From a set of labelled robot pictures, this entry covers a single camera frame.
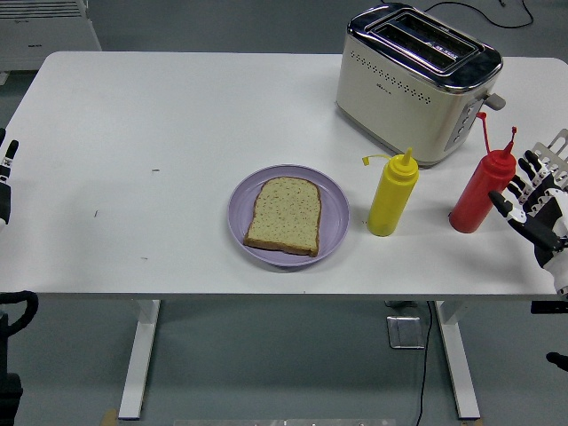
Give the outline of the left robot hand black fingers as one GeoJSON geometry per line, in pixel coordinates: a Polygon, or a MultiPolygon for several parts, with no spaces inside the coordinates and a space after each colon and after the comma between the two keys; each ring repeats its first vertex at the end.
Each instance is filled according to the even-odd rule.
{"type": "Polygon", "coordinates": [[[8,180],[12,171],[12,162],[18,151],[19,144],[20,142],[18,140],[13,139],[5,150],[4,156],[1,158],[1,230],[3,230],[10,221],[12,188],[8,180]]]}

